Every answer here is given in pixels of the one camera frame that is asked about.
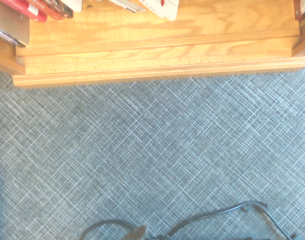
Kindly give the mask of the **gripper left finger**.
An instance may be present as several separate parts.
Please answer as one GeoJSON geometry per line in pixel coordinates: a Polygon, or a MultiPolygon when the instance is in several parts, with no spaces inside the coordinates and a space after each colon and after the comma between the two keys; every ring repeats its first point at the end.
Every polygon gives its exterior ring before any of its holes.
{"type": "Polygon", "coordinates": [[[126,235],[127,240],[146,240],[148,238],[148,226],[141,225],[126,235]]]}

